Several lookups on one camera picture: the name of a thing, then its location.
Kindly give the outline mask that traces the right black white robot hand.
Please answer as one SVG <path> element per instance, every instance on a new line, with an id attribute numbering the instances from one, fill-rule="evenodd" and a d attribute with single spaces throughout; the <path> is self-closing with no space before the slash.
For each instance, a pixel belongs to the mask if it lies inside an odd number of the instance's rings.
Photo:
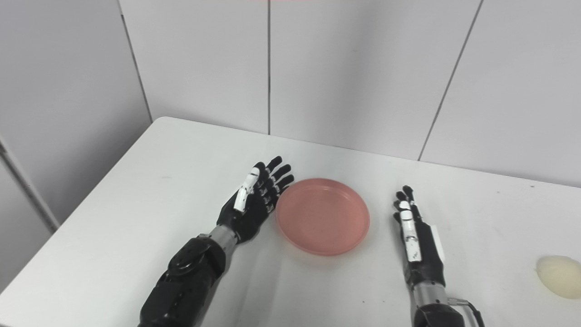
<path id="1" fill-rule="evenodd" d="M 410 288 L 427 282 L 446 286 L 444 264 L 431 225 L 423 220 L 414 190 L 404 185 L 396 193 L 394 219 L 404 246 L 404 279 Z"/>

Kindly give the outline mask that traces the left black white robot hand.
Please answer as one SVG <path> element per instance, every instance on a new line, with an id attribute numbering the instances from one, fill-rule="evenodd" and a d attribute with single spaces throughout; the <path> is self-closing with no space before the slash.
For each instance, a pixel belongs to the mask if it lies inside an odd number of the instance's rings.
<path id="1" fill-rule="evenodd" d="M 223 205 L 217 225 L 233 232 L 238 244 L 258 234 L 276 209 L 281 195 L 293 184 L 292 167 L 282 162 L 281 156 L 274 157 L 268 164 L 257 162 L 243 184 Z"/>

